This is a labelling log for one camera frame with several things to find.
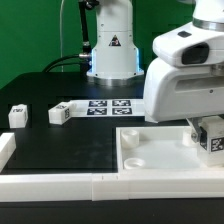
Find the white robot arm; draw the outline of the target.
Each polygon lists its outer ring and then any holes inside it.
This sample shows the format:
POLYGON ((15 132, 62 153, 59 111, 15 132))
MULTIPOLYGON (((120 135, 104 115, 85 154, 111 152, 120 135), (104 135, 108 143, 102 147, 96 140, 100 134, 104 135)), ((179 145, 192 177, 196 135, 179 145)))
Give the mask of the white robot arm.
POLYGON ((224 114, 224 0, 181 0, 195 5, 192 21, 156 37, 156 58, 139 67, 133 43, 132 0, 98 0, 97 44, 87 77, 105 85, 145 75, 145 119, 149 122, 224 114))

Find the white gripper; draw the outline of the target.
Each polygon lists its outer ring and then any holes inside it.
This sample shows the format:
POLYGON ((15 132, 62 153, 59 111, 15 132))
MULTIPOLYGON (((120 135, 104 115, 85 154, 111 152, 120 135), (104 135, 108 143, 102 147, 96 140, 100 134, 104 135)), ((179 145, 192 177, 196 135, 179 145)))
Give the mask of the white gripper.
POLYGON ((201 117, 224 114, 224 76, 212 75, 209 66, 176 68, 156 58, 147 70, 143 101, 146 121, 187 118, 197 143, 201 117))

